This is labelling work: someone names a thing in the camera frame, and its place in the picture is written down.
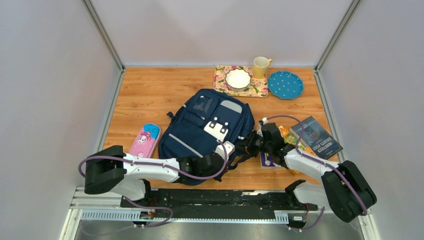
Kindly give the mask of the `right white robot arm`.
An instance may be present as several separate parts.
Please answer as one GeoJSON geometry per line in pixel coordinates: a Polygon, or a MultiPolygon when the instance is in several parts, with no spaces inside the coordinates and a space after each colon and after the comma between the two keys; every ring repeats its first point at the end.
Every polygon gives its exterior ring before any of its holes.
{"type": "Polygon", "coordinates": [[[377,203],[377,196],[352,161],[336,163],[308,154],[296,144],[285,142],[275,123],[266,123],[236,143],[236,151],[249,157],[268,154],[278,165],[296,170],[319,181],[300,179],[285,188],[285,203],[293,210],[303,204],[329,208],[342,221],[349,223],[365,216],[377,203]]]}

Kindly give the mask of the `orange treehouse children's book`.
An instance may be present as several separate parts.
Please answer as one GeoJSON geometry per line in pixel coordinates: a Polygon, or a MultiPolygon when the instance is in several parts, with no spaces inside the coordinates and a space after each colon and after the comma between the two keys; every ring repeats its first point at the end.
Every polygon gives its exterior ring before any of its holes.
{"type": "MultiPolygon", "coordinates": [[[[279,129],[279,131],[280,131],[280,134],[281,134],[281,136],[282,136],[282,138],[284,139],[284,142],[286,143],[286,144],[292,144],[292,145],[294,145],[296,142],[297,142],[297,138],[292,134],[292,133],[290,133],[290,131],[289,130],[287,130],[286,128],[284,128],[283,126],[278,126],[278,129],[279,129]]],[[[302,142],[300,142],[300,143],[298,143],[298,148],[300,149],[300,150],[302,150],[303,152],[306,152],[306,153],[308,153],[308,154],[310,154],[310,155],[313,155],[313,156],[315,156],[316,154],[312,151],[312,149],[311,148],[309,148],[307,145],[304,145],[302,142]]]]}

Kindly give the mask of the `navy blue school backpack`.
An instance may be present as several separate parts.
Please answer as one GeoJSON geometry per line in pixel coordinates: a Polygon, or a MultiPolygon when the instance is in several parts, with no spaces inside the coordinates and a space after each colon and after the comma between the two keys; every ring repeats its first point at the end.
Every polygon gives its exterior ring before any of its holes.
{"type": "Polygon", "coordinates": [[[168,116],[171,121],[159,141],[158,156],[188,157],[194,176],[211,176],[201,169],[200,158],[214,152],[219,141],[241,142],[255,124],[247,103],[208,88],[199,90],[176,114],[168,112],[168,116]]]}

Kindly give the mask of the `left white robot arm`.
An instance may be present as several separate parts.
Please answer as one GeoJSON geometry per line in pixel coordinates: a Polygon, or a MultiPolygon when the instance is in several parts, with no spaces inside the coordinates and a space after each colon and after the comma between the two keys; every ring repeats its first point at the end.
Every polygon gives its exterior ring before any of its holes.
{"type": "Polygon", "coordinates": [[[149,180],[187,186],[209,179],[220,181],[234,148],[226,141],[208,155],[155,159],[132,155],[124,152],[123,146],[113,145],[88,156],[78,165],[78,171],[84,177],[85,194],[112,192],[145,208],[153,201],[149,180]]]}

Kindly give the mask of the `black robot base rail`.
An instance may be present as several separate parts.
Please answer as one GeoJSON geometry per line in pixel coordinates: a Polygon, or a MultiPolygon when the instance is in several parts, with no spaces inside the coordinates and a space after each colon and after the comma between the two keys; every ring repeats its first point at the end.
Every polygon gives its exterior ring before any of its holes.
{"type": "Polygon", "coordinates": [[[168,189],[151,190],[145,199],[120,207],[139,210],[136,224],[142,223],[270,223],[297,228],[306,223],[315,204],[300,203],[283,190],[213,190],[168,189]]]}

